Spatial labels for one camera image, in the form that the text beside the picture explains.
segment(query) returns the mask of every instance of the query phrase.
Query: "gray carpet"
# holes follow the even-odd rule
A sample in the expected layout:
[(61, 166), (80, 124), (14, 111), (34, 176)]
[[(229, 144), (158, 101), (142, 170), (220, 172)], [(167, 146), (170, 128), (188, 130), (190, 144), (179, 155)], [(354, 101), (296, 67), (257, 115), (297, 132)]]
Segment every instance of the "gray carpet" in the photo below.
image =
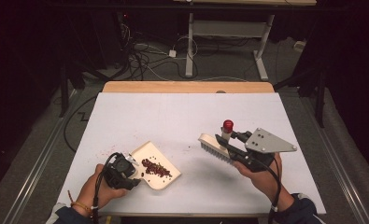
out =
[[(220, 50), (212, 56), (202, 56), (210, 51), (208, 49), (200, 50), (198, 57), (195, 58), (198, 69), (196, 80), (221, 77), (211, 80), (238, 81), (233, 79), (234, 77), (247, 81), (260, 81), (254, 61), (248, 54), (257, 48), (257, 44), (257, 41), (250, 40), (245, 46)], [(292, 50), (293, 44), (294, 42), (290, 39), (278, 44), (268, 43), (263, 60), (272, 84), (291, 75), (300, 57), (300, 53)], [(166, 46), (158, 43), (154, 43), (153, 46), (164, 52), (169, 50)], [(155, 54), (149, 56), (153, 60), (160, 58), (159, 55)], [(179, 63), (179, 71), (183, 75), (184, 62), (171, 61)], [(161, 80), (161, 78), (184, 80), (177, 75), (177, 66), (174, 63), (162, 64), (152, 70), (153, 72), (148, 70), (144, 74), (144, 80)], [(102, 72), (113, 73), (114, 69)], [(68, 115), (71, 115), (74, 109), (95, 96), (103, 88), (103, 83), (95, 80), (89, 74), (85, 74), (84, 77), (86, 88), (83, 91), (73, 91), (71, 111)], [(348, 202), (348, 193), (345, 192), (344, 188), (345, 183), (342, 183), (339, 179), (340, 174), (334, 170), (334, 161), (329, 159), (327, 148), (333, 147), (342, 162), (350, 183), (355, 187), (357, 196), (361, 199), (361, 206), (367, 215), (361, 214), (362, 217), (369, 217), (369, 167), (348, 135), (345, 124), (335, 111), (334, 101), (330, 94), (326, 92), (325, 128), (321, 130), (315, 124), (312, 112), (309, 112), (312, 111), (312, 108), (309, 107), (312, 107), (314, 99), (300, 98), (295, 88), (284, 88), (279, 93), (326, 207), (327, 215), (323, 216), (322, 219), (326, 223), (369, 223), (369, 219), (364, 222), (359, 221), (359, 215), (353, 212), (359, 205), (355, 204), (354, 206)], [(54, 144), (51, 144), (51, 139), (49, 139), (52, 133), (57, 132), (54, 130), (55, 125), (58, 122), (64, 122), (63, 119), (59, 119), (60, 100), (60, 93), (56, 92), (52, 99), (53, 103), (34, 124), (30, 135), (0, 184), (0, 223), (4, 222), (12, 204), (16, 202), (18, 195), (21, 195), (21, 187), (27, 176), (34, 173), (34, 165), (45, 147), (50, 147), (51, 153), (43, 158), (48, 159), (48, 162), (41, 169), (40, 178), (35, 180), (35, 187), (30, 189), (29, 195), (31, 196), (22, 200), (23, 209), (15, 210), (16, 216), (11, 215), (15, 218), (7, 220), (6, 223), (45, 223), (50, 215), (50, 209), (56, 203), (60, 188), (74, 158), (74, 152), (67, 146), (62, 132)], [(93, 102), (90, 101), (78, 111), (85, 113), (85, 119), (92, 112)], [(87, 122), (86, 120), (81, 121), (81, 118), (82, 115), (76, 113), (67, 123), (66, 137), (73, 148), (77, 148), (86, 128)], [(323, 134), (328, 136), (327, 144), (326, 140), (323, 139)]]

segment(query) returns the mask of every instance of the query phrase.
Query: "bracelet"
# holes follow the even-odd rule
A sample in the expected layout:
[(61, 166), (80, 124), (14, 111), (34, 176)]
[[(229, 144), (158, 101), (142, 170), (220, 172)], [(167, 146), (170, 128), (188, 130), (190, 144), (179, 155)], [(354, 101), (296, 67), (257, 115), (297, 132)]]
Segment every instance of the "bracelet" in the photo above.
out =
[(79, 207), (85, 209), (85, 211), (87, 211), (87, 213), (89, 214), (89, 217), (93, 217), (93, 211), (91, 208), (89, 208), (88, 206), (86, 206), (85, 204), (83, 203), (79, 203), (79, 202), (74, 202), (73, 201), (73, 198), (71, 197), (71, 193), (70, 193), (70, 190), (67, 191), (68, 192), (68, 197), (70, 198), (70, 201), (71, 201), (71, 207), (73, 207), (73, 205), (78, 205)]

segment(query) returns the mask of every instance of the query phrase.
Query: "person's left hand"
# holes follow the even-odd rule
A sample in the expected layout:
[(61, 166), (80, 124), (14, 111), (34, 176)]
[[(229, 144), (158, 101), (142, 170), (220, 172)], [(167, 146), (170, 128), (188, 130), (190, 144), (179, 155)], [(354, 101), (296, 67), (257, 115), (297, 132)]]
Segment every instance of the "person's left hand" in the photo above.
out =
[[(77, 197), (78, 203), (82, 203), (89, 208), (92, 207), (97, 176), (99, 176), (99, 174), (102, 172), (103, 167), (104, 165), (102, 164), (96, 165), (94, 174), (91, 175), (89, 179), (85, 182), (81, 189), (81, 192), (79, 193), (79, 196)], [(123, 197), (127, 193), (127, 191), (127, 189), (112, 189), (103, 178), (98, 193), (99, 209), (106, 206), (106, 204), (108, 204), (112, 199)], [(73, 205), (73, 208), (83, 216), (89, 216), (88, 212), (80, 206)]]

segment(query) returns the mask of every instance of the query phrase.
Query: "red beans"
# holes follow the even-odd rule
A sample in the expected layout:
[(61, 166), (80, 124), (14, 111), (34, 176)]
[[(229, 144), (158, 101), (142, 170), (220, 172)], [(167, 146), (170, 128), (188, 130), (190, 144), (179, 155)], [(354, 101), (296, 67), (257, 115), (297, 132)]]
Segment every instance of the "red beans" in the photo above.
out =
[(149, 161), (149, 159), (144, 159), (141, 161), (144, 167), (147, 167), (146, 174), (149, 175), (158, 175), (159, 177), (163, 177), (164, 175), (170, 175), (170, 171), (166, 170), (163, 166), (161, 166), (159, 163), (156, 164), (152, 161)]

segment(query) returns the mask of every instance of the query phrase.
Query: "white tabletop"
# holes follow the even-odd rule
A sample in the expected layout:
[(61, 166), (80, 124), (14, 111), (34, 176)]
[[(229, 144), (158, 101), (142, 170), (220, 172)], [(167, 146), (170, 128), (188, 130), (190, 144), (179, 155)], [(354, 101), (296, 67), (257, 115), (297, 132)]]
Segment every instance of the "white tabletop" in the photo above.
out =
[[(122, 216), (256, 217), (269, 212), (270, 202), (230, 164), (201, 149), (201, 133), (220, 133), (226, 119), (237, 132), (260, 127), (298, 146), (277, 93), (100, 93), (58, 203), (76, 198), (113, 152), (128, 154), (151, 141), (181, 172), (166, 189), (146, 183), (114, 200), (100, 213)], [(231, 144), (244, 149), (238, 140)], [(281, 153), (282, 183), (289, 192), (307, 194), (318, 213), (325, 208), (298, 147)]]

